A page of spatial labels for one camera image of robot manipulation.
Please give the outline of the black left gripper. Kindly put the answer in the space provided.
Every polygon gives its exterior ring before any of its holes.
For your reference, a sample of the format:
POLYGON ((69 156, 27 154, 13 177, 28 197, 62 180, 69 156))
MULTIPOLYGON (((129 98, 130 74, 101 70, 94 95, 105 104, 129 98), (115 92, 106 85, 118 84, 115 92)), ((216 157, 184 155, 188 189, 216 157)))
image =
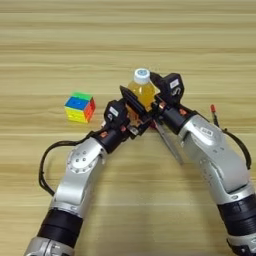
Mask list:
MULTIPOLYGON (((138 115, 131 117, 130 132, 133 135, 142 135, 152 123, 151 117, 139 118, 138 115)), ((122 142, 130 137, 130 132, 123 128, 106 128, 97 131, 94 138, 100 143, 105 151, 112 153, 122 142)))

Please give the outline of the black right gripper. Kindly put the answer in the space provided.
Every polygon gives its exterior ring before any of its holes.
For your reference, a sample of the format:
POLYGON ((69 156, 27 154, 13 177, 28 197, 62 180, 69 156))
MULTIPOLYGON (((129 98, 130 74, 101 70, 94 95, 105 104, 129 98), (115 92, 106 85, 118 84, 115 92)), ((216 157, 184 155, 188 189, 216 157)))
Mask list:
MULTIPOLYGON (((166 83, 157 73, 150 73, 150 80, 159 89, 159 94, 166 92, 166 83)), ((164 101, 153 101, 146 108, 138 97, 128 88, 121 86, 121 94, 128 106, 128 115, 132 120, 140 119, 146 127, 154 121, 164 123, 174 134, 178 134, 185 124, 195 115, 195 112, 181 104, 168 104, 164 101)))

